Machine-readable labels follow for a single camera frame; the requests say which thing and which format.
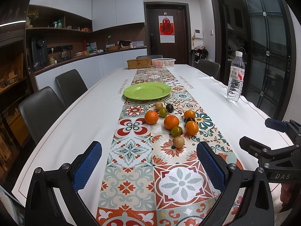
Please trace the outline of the small orange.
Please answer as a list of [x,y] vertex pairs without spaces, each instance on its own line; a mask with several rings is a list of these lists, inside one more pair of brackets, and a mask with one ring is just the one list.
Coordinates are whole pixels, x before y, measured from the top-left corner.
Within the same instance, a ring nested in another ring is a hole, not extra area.
[[194,121],[188,121],[186,123],[185,129],[190,136],[196,135],[199,131],[198,124]]

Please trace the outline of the small orange kumquat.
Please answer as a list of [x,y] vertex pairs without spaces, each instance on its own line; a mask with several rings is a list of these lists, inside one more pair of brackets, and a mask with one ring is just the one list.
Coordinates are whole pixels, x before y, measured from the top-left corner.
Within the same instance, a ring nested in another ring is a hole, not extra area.
[[184,118],[195,118],[195,112],[193,110],[187,110],[184,112]]

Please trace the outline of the green tomato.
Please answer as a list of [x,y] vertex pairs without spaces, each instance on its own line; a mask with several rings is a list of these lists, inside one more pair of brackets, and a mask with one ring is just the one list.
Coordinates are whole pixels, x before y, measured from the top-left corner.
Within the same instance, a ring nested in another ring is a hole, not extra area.
[[163,108],[161,108],[161,109],[159,110],[159,116],[160,116],[160,117],[165,118],[167,115],[168,115],[168,111],[167,111],[166,108],[163,107]]
[[171,129],[171,135],[173,137],[178,137],[183,134],[183,129],[180,126],[175,126]]

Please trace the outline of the large orange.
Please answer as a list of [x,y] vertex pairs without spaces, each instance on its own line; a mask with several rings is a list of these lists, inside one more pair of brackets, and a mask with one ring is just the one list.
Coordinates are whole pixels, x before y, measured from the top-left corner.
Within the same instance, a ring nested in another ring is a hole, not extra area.
[[168,130],[172,130],[180,123],[179,119],[175,115],[168,115],[164,119],[164,127]]
[[149,110],[144,115],[144,119],[147,124],[156,124],[159,119],[159,116],[156,111]]

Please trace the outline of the dark plum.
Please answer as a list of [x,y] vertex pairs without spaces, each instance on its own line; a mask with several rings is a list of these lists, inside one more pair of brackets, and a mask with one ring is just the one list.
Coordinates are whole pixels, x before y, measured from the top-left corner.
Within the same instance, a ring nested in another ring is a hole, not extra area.
[[174,111],[174,107],[170,103],[166,105],[166,109],[167,109],[168,113],[173,113],[173,111]]
[[192,118],[192,117],[189,117],[189,118],[187,118],[187,119],[184,120],[185,123],[187,123],[187,122],[189,122],[189,121],[195,122],[195,119]]

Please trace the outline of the beige round fruit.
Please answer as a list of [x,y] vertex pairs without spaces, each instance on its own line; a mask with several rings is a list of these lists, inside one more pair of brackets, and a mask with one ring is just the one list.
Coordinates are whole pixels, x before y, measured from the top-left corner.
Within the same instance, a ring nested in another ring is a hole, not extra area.
[[175,148],[182,148],[185,145],[185,140],[181,136],[177,136],[173,139],[173,146]]
[[163,104],[161,102],[155,103],[156,110],[160,111],[163,108]]

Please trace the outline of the grey chair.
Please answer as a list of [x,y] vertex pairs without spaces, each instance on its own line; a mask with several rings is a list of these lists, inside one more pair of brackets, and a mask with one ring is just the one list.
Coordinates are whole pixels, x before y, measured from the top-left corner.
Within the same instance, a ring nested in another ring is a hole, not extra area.
[[49,86],[35,92],[19,104],[19,111],[36,144],[66,110]]
[[203,73],[212,76],[215,79],[217,79],[220,71],[220,65],[218,63],[205,59],[200,59],[196,67]]
[[86,84],[76,69],[57,76],[56,82],[67,107],[88,91]]

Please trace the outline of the grey chair near left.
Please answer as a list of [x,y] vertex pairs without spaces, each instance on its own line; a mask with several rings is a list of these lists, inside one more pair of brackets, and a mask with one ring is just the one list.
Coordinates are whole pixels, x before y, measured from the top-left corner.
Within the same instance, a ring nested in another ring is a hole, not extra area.
[[66,110],[49,86],[35,92],[19,104],[19,111],[36,144]]

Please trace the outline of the patterned table runner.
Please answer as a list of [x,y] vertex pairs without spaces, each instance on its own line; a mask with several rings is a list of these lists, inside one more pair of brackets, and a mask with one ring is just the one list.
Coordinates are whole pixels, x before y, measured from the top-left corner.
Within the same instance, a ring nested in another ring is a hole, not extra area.
[[[186,89],[186,82],[165,68],[136,71],[133,84],[160,82],[172,92],[155,101],[126,99],[113,135],[100,189],[96,219],[101,225],[198,225],[220,192],[209,180],[196,154],[206,142],[226,162],[240,165],[228,141],[210,116]],[[183,129],[182,148],[173,146],[171,130],[164,127],[155,103],[174,107]],[[156,124],[144,115],[158,113]],[[190,136],[184,112],[193,110],[199,131]]]

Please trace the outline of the white tablecloth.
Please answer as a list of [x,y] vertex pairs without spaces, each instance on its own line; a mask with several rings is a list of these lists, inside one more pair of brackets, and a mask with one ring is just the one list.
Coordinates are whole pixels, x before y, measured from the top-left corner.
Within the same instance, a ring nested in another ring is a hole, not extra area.
[[[233,104],[227,98],[227,88],[203,72],[187,66],[168,69],[176,78],[186,82],[186,89],[210,116],[228,141],[240,161],[238,167],[256,169],[257,160],[239,147],[241,137],[247,136],[273,149],[291,145],[284,133],[265,126],[267,115],[244,97]],[[79,192],[91,213],[97,216],[98,200],[113,135],[126,98],[123,91],[133,85],[137,70],[116,69],[96,83],[76,100],[52,125],[39,141],[21,171],[13,194],[24,204],[34,169],[58,169],[72,162],[93,142],[98,141],[103,154],[87,185]]]

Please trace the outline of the dark wooden door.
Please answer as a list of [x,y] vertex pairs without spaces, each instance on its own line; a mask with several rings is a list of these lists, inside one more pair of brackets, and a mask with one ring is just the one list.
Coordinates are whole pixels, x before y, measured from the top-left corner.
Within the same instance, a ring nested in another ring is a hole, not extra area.
[[176,64],[191,64],[189,5],[175,2],[145,2],[145,42],[148,55],[173,58]]

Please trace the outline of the green plate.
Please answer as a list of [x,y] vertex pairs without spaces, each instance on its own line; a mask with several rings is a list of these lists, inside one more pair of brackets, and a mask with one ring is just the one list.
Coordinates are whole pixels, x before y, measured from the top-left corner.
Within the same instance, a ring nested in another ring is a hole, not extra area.
[[129,99],[147,101],[168,96],[171,92],[172,88],[167,84],[148,82],[129,86],[123,91],[123,95]]

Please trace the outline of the grey chair table end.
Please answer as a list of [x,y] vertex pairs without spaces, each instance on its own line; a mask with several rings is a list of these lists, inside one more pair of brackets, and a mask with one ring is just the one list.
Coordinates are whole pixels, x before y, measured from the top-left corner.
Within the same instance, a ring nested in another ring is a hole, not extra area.
[[138,56],[136,59],[162,59],[162,55],[146,55],[146,56]]

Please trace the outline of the black coffee machine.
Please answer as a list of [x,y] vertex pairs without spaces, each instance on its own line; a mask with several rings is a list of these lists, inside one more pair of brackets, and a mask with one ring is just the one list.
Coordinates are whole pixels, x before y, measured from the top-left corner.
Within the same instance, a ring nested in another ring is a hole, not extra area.
[[45,37],[31,39],[32,66],[34,71],[38,71],[49,66],[49,54],[47,51],[47,41]]

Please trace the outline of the woven wicker box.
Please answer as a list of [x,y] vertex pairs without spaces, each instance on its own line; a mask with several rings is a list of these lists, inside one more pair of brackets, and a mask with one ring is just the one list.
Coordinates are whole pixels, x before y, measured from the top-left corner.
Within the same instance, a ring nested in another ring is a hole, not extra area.
[[141,68],[150,68],[151,67],[151,59],[143,58],[143,59],[130,59],[127,60],[128,69],[141,69]]

